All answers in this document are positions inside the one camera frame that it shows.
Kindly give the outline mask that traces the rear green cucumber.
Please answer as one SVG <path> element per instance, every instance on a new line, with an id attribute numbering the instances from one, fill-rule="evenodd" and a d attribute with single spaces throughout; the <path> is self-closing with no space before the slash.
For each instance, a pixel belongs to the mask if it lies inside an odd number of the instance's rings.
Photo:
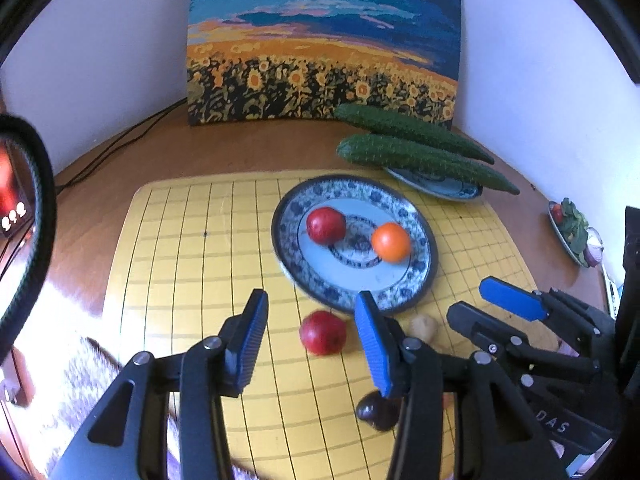
<path id="1" fill-rule="evenodd" d="M 430 148 L 438 148 L 470 159 L 481 160 L 489 165 L 495 163 L 491 154 L 464 136 L 459 136 L 457 133 L 431 122 L 424 122 L 420 118 L 400 114 L 393 110 L 343 103 L 334 110 L 334 117 L 351 126 L 368 130 L 370 133 L 394 136 Z"/>

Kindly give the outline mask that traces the brown kiwi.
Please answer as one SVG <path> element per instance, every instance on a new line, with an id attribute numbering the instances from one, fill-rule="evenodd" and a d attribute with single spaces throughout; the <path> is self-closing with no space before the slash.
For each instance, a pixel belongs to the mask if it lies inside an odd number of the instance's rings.
<path id="1" fill-rule="evenodd" d="M 424 344 L 430 344 L 437 335 L 439 325 L 437 321 L 427 314 L 417 314 L 409 322 L 408 335 L 420 339 Z"/>

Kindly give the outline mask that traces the sunflower field painting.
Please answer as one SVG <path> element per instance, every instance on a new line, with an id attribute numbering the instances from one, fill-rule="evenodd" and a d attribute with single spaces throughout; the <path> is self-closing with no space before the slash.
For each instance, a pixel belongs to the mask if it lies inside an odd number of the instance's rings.
<path id="1" fill-rule="evenodd" d="M 450 126 L 462 0 L 191 0 L 194 126 L 329 119 L 353 102 Z"/>

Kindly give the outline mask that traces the dark purple plum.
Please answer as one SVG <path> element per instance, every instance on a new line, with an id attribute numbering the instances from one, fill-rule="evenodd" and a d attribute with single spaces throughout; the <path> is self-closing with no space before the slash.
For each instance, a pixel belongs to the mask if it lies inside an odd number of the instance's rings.
<path id="1" fill-rule="evenodd" d="M 376 431 L 390 431 L 398 424 L 401 404 L 400 399 L 387 399 L 374 390 L 358 402 L 356 416 Z"/>

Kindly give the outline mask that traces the black round mirror frame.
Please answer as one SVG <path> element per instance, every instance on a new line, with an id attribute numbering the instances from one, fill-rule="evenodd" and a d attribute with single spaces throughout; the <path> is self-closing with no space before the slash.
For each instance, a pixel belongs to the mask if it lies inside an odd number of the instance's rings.
<path id="1" fill-rule="evenodd" d="M 53 252 L 58 210 L 51 162 L 35 128 L 23 118 L 2 114 L 1 140 L 15 144 L 26 159 L 35 185 L 36 227 L 25 273 L 1 318 L 1 361 L 4 361 L 32 313 L 46 280 Z"/>

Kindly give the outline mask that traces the red apple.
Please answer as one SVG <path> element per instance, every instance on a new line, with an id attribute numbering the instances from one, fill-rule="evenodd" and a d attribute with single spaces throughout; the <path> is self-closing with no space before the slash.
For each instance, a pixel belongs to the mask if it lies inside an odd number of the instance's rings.
<path id="1" fill-rule="evenodd" d="M 314 243 L 323 246 L 333 245 L 346 235 L 346 218 L 332 207 L 319 207 L 308 214 L 306 231 Z"/>
<path id="2" fill-rule="evenodd" d="M 304 348 L 314 356 L 333 356 L 340 353 L 346 344 L 346 323 L 331 312 L 317 310 L 303 319 L 299 338 Z"/>

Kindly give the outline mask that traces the salad dish at edge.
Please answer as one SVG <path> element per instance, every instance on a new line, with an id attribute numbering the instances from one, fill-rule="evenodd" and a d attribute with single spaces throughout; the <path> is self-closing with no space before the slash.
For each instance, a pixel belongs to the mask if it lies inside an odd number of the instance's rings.
<path id="1" fill-rule="evenodd" d="M 559 203 L 550 200 L 548 216 L 567 255 L 583 268 L 595 268 L 602 262 L 604 243 L 585 215 L 568 198 Z"/>

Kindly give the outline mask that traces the large blue white plate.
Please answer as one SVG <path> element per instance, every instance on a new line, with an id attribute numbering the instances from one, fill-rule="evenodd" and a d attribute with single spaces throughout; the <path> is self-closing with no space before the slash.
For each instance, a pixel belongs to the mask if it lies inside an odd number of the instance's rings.
<path id="1" fill-rule="evenodd" d="M 345 237 L 328 246 L 307 233 L 307 218 L 322 207 L 346 221 Z M 398 263 L 384 261 L 371 243 L 385 223 L 398 224 L 410 238 L 410 254 Z M 423 214 L 399 192 L 365 177 L 326 174 L 295 185 L 274 210 L 271 240 L 281 269 L 299 289 L 345 313 L 362 290 L 388 314 L 411 309 L 437 271 L 435 237 Z"/>

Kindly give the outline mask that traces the green cucumber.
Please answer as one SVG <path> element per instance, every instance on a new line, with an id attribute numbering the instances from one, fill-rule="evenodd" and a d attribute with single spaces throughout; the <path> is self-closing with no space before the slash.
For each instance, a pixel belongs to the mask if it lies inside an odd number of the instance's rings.
<path id="1" fill-rule="evenodd" d="M 481 160 L 489 165 L 495 163 L 491 154 L 464 136 L 459 136 L 457 133 L 431 122 L 424 122 L 420 118 L 400 114 L 393 110 L 343 103 L 334 110 L 334 117 L 351 126 L 368 130 L 370 133 L 394 136 L 430 148 L 438 148 L 470 159 Z"/>
<path id="2" fill-rule="evenodd" d="M 520 189 L 515 184 L 487 165 L 439 148 L 392 136 L 354 134 L 341 140 L 336 154 L 346 162 L 356 165 L 422 172 L 512 195 L 520 194 Z"/>

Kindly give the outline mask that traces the small blue white plate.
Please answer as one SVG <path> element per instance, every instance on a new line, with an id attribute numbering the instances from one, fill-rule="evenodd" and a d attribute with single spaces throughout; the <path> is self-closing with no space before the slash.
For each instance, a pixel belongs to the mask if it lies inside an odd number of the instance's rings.
<path id="1" fill-rule="evenodd" d="M 405 169 L 386 168 L 385 171 L 417 191 L 450 202 L 469 202 L 480 198 L 483 194 L 483 188 L 480 185 L 464 183 L 456 179 L 433 177 Z"/>

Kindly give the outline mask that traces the orange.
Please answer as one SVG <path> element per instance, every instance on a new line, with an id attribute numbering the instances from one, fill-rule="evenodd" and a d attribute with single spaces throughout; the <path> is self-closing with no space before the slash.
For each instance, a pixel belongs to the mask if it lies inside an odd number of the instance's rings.
<path id="1" fill-rule="evenodd" d="M 411 252 L 410 236 L 394 222 L 384 223 L 373 232 L 371 246 L 375 253 L 388 263 L 400 263 Z"/>

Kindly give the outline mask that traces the front green cucumber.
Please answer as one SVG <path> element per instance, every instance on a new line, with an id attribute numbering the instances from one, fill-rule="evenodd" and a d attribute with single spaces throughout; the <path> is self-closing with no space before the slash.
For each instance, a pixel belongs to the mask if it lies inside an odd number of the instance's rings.
<path id="1" fill-rule="evenodd" d="M 422 172 L 512 195 L 520 194 L 520 189 L 515 184 L 487 165 L 439 148 L 392 136 L 354 134 L 341 140 L 336 154 L 346 162 L 356 165 Z"/>

